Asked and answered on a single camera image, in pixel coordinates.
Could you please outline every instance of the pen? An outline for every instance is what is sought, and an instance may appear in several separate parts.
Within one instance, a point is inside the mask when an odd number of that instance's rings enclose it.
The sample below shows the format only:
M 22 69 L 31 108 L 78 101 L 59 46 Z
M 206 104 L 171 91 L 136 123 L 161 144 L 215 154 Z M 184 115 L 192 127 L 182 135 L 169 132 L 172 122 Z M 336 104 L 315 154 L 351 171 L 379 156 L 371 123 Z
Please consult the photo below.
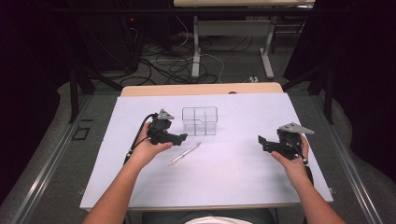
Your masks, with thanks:
M 172 159 L 168 165 L 172 165 L 175 164 L 177 161 L 183 159 L 187 154 L 189 154 L 190 152 L 192 152 L 193 150 L 195 150 L 196 148 L 198 148 L 198 146 L 201 145 L 201 142 L 193 145 L 192 147 L 190 147 L 189 149 L 187 149 L 186 151 L 184 151 L 183 153 L 181 153 L 178 157 Z

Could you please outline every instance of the dark fabric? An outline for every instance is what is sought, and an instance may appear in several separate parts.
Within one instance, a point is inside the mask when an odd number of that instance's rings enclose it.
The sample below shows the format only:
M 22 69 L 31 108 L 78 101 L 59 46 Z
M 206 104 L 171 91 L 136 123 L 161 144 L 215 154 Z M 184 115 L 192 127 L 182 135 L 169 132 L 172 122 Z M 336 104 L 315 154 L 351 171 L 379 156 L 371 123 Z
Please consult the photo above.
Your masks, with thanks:
M 32 1 L 0 4 L 0 203 L 35 153 L 68 80 Z
M 199 217 L 230 217 L 254 224 L 272 224 L 274 219 L 268 209 L 230 209 L 208 211 L 145 212 L 143 224 L 184 224 Z
M 332 66 L 333 98 L 344 108 L 353 128 L 351 149 L 396 182 L 396 131 L 392 128 L 396 114 L 396 4 L 363 0 L 346 7 L 356 12 L 341 21 L 311 19 L 307 23 L 285 78 L 293 80 L 318 65 Z

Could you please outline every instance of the desk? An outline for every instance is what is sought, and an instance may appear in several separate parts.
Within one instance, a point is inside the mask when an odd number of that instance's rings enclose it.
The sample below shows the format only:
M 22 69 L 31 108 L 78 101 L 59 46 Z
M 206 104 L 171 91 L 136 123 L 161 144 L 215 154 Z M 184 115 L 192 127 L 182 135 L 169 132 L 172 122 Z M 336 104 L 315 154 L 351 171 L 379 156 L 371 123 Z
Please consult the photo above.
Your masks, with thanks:
M 181 109 L 192 105 L 218 107 L 217 134 L 188 136 L 181 146 L 157 155 L 137 178 L 129 209 L 170 211 L 300 203 L 283 167 L 262 151 L 257 137 L 277 141 L 276 128 L 292 121 L 299 123 L 289 96 L 276 83 L 241 83 L 125 88 L 114 108 L 80 207 L 91 209 L 105 192 L 147 114 L 164 108 L 175 116 L 169 133 L 180 134 Z M 202 144 L 191 154 L 168 166 L 170 160 L 199 141 Z M 315 186 L 327 202 L 332 202 L 312 150 L 309 153 Z
M 315 0 L 174 0 L 175 7 L 280 7 L 313 5 Z M 199 35 L 256 35 L 265 36 L 265 46 L 260 49 L 267 78 L 274 78 L 268 58 L 269 48 L 276 27 L 276 17 L 270 21 L 198 21 L 194 16 L 193 77 L 199 76 L 201 49 Z

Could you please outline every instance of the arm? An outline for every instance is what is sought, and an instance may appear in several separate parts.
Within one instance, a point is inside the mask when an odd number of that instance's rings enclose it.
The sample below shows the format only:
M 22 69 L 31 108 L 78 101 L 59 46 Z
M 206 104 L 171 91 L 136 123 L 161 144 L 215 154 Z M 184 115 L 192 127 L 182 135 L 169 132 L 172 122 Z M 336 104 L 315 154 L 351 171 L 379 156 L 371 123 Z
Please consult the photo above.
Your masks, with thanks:
M 142 139 L 145 140 L 134 149 L 131 158 L 122 166 L 116 178 L 86 216 L 83 223 L 122 223 L 134 190 L 134 183 L 140 171 L 158 153 L 172 146 L 172 143 L 152 145 L 147 139 L 148 127 L 149 123 L 146 123 L 137 142 Z
M 308 159 L 308 142 L 302 135 L 301 139 L 303 142 L 303 155 Z M 271 155 L 285 168 L 291 185 L 296 189 L 300 197 L 308 223 L 345 223 L 311 184 L 306 175 L 303 160 L 300 157 L 289 161 L 275 151 Z

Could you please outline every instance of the white paper sheet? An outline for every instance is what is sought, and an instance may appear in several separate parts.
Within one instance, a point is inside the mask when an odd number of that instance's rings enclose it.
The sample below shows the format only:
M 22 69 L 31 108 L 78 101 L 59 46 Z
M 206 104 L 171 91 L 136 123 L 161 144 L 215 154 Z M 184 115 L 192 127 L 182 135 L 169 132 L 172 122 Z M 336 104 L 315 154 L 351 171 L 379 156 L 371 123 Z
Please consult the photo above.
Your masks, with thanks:
M 149 210 L 185 207 L 290 205 L 300 200 L 283 167 L 262 150 L 258 135 L 278 142 L 276 129 L 300 124 L 286 93 L 120 97 L 94 165 L 81 208 L 90 209 L 105 192 L 143 119 L 160 109 L 175 117 L 169 133 L 184 133 L 182 108 L 215 106 L 217 134 L 188 136 L 181 146 L 157 155 L 140 173 L 129 207 Z M 197 142 L 202 144 L 176 165 L 168 162 Z M 309 152 L 315 187 L 332 202 L 315 156 Z

